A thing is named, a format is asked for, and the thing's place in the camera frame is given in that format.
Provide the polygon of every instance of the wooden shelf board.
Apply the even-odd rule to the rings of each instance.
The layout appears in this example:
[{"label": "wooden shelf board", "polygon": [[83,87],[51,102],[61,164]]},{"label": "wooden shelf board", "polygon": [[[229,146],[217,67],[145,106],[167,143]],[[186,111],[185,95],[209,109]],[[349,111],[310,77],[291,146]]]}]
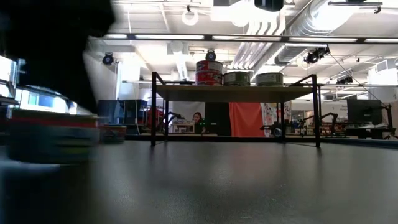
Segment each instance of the wooden shelf board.
[{"label": "wooden shelf board", "polygon": [[157,85],[157,93],[169,101],[279,103],[311,93],[307,87]]}]

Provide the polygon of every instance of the cable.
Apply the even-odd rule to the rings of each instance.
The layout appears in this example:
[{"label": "cable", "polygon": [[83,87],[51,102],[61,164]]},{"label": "cable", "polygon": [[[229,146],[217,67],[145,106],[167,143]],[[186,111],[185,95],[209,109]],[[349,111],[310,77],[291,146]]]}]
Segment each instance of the cable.
[{"label": "cable", "polygon": [[[347,69],[345,69],[345,68],[339,63],[339,61],[337,61],[337,59],[334,58],[334,56],[333,56],[332,54],[329,54],[329,55],[336,61],[336,63],[337,63],[347,74],[349,74],[349,72],[347,71]],[[362,84],[361,84],[359,81],[357,81],[357,79],[355,79],[354,76],[351,76],[351,78],[353,78],[353,80],[355,80],[355,81],[356,81],[362,88],[364,88],[371,96],[373,96],[375,99],[379,100],[383,106],[386,106],[379,98],[377,98],[375,95],[373,95],[373,93],[371,93],[365,86],[362,86]]]}]

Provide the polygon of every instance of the tin can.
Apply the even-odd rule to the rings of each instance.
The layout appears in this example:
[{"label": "tin can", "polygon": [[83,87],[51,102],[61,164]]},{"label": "tin can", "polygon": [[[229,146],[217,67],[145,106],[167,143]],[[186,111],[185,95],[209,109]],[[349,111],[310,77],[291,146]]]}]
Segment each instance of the tin can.
[{"label": "tin can", "polygon": [[283,86],[284,75],[279,72],[267,72],[256,76],[257,86]]},{"label": "tin can", "polygon": [[86,162],[100,140],[97,117],[14,110],[10,159],[46,164]]},{"label": "tin can", "polygon": [[197,62],[197,72],[213,71],[223,73],[223,64],[221,62],[203,60]]},{"label": "tin can", "polygon": [[223,85],[223,74],[220,72],[197,72],[196,73],[197,85]]},{"label": "tin can", "polygon": [[223,75],[224,86],[250,86],[248,72],[228,72]]}]

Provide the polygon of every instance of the spotlight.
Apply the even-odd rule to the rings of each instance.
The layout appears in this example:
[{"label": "spotlight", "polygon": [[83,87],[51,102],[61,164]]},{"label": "spotlight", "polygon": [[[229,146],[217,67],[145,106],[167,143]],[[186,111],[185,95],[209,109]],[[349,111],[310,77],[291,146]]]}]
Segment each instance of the spotlight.
[{"label": "spotlight", "polygon": [[323,59],[325,55],[330,54],[329,46],[327,47],[317,47],[314,51],[308,52],[307,56],[304,58],[304,62],[307,64],[317,63],[319,60]]},{"label": "spotlight", "polygon": [[353,83],[353,82],[354,82],[353,81],[353,77],[352,76],[348,76],[348,77],[342,78],[341,80],[337,80],[336,84],[345,85],[345,84],[350,84],[350,83]]},{"label": "spotlight", "polygon": [[102,63],[104,65],[112,65],[113,63],[113,53],[112,52],[106,52],[105,57],[102,59]]},{"label": "spotlight", "polygon": [[214,52],[213,49],[209,49],[207,50],[207,54],[206,54],[206,60],[216,60],[216,53]]}]

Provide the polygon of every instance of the table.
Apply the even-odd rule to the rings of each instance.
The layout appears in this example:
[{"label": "table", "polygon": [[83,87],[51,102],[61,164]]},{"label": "table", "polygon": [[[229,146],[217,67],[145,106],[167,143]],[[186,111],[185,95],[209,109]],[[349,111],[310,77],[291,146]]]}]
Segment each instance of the table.
[{"label": "table", "polygon": [[[301,82],[311,79],[311,84]],[[169,113],[169,101],[198,101],[198,102],[241,102],[241,103],[281,103],[294,100],[307,94],[313,95],[315,143],[320,147],[320,86],[317,85],[317,76],[309,75],[298,82],[288,86],[195,86],[195,85],[166,85],[166,82],[157,72],[152,72],[152,96],[159,94],[164,99],[165,114]],[[156,98],[152,98],[152,110],[156,108]],[[281,110],[281,118],[284,118],[284,110]],[[285,141],[285,121],[281,119],[282,135],[280,141]],[[165,128],[167,140],[168,128]],[[151,127],[151,146],[156,145],[156,125]]]}]

